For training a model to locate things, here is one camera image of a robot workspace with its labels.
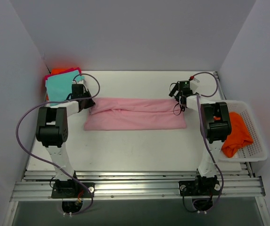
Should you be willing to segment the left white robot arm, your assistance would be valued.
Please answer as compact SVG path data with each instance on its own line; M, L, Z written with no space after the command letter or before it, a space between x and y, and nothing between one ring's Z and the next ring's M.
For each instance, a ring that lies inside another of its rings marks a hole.
M75 197L79 192L79 185L71 179L76 173L66 150L68 139L68 117L95 105L89 90L82 83L72 84L72 93L68 95L72 100L54 107L40 107L36 126L36 139L48 151L51 162L55 164L55 186L67 197Z

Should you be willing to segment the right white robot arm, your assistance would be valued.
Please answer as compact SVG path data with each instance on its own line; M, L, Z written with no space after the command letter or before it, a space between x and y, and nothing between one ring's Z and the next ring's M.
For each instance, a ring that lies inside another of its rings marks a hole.
M226 102L215 102L194 93L190 81L178 81L172 86L169 96L178 102L180 110L183 112L191 109L198 112L205 149L193 188L196 193L205 194L210 186L220 186L217 182L217 162L223 143L232 131L228 106Z

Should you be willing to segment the pink t shirt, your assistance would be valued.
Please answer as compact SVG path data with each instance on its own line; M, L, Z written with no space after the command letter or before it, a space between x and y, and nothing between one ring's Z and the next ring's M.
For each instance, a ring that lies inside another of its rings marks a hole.
M84 129L157 130L185 129L183 115L174 114L172 99L106 98L95 99Z

